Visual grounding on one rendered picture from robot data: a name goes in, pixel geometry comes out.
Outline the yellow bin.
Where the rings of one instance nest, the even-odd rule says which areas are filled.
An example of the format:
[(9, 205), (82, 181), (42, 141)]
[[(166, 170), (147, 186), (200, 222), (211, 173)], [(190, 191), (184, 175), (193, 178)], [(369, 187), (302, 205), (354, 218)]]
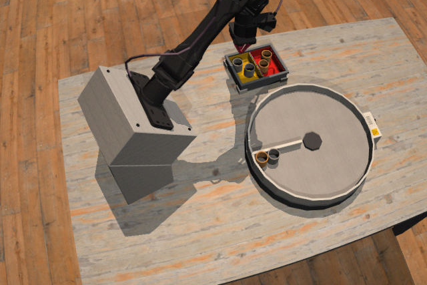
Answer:
[[(240, 78), (240, 80), (242, 81), (242, 83), (246, 83), (246, 82), (253, 81), (253, 80), (255, 80), (255, 79), (259, 79), (259, 78), (262, 78), (262, 77), (263, 77), (263, 76), (261, 75), (261, 73), (260, 73), (260, 71), (259, 71), (258, 67), (257, 67), (257, 66), (256, 66), (256, 64), (254, 63), (254, 61), (253, 61), (253, 59), (252, 59), (251, 55), (249, 54), (249, 52), (247, 52), (247, 53), (243, 53), (243, 54), (240, 54), (240, 55), (236, 55), (236, 56), (233, 56), (233, 57), (230, 57), (230, 61), (231, 61), (231, 63), (232, 63), (232, 61), (233, 61), (235, 58), (240, 58), (240, 59), (243, 61), (243, 68), (242, 68), (242, 71), (241, 71), (241, 72), (239, 72), (239, 73), (237, 73), (237, 74), (238, 74), (238, 76), (239, 76), (239, 78)], [(244, 76), (244, 65), (245, 65), (246, 63), (253, 63), (253, 64), (255, 65), (255, 71), (254, 71), (254, 76), (253, 76), (253, 77), (245, 77), (245, 76)]]

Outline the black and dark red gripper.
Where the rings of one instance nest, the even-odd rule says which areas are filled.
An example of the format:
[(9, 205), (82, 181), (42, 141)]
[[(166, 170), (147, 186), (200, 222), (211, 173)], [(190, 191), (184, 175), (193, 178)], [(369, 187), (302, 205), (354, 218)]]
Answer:
[[(235, 29), (234, 29), (234, 22), (235, 22)], [(255, 37), (246, 39), (246, 27), (249, 27), (253, 22), (250, 25), (239, 25), (236, 23), (236, 21), (234, 22), (229, 22), (229, 32), (230, 32), (231, 38), (233, 39), (233, 43), (236, 49), (238, 50), (239, 54), (241, 54), (241, 53), (244, 53), (244, 51), (249, 46), (251, 46), (252, 44), (256, 44), (257, 39)], [(244, 48), (241, 46), (243, 46)]]

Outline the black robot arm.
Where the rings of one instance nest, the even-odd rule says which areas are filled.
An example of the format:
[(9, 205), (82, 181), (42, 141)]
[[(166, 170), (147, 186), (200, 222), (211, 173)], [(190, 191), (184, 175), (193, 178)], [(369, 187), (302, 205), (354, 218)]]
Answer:
[(222, 0), (218, 16), (213, 19), (219, 1), (215, 2), (210, 12), (185, 41), (171, 51), (168, 49), (165, 53), (177, 53), (185, 48), (189, 50), (180, 55), (161, 56), (159, 62), (151, 69), (155, 72), (151, 81), (148, 76), (140, 73), (130, 71), (127, 74), (153, 127), (173, 129), (174, 126), (163, 106), (163, 101), (172, 90), (181, 88), (194, 74), (194, 69), (202, 60), (206, 49), (234, 17), (239, 25), (250, 25), (253, 22), (246, 27), (246, 39), (256, 37), (257, 28), (267, 32), (276, 28), (274, 14), (261, 13), (269, 0)]

